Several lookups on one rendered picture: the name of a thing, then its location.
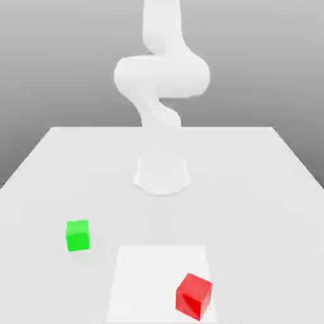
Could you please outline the small green cube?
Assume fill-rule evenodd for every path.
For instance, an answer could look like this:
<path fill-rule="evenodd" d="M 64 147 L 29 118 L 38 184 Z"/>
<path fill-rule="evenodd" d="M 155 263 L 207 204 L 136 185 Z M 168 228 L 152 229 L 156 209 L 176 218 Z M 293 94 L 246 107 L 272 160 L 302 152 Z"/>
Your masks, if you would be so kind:
<path fill-rule="evenodd" d="M 90 249 L 89 221 L 68 221 L 66 224 L 66 244 L 68 251 Z"/>

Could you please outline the small red cube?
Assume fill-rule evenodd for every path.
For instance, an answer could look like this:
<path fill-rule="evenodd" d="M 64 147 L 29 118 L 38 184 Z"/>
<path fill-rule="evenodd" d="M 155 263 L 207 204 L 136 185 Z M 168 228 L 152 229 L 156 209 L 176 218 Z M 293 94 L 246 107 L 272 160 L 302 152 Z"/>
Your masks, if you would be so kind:
<path fill-rule="evenodd" d="M 175 309 L 201 321 L 212 295 L 213 284 L 192 273 L 186 274 L 176 289 Z"/>

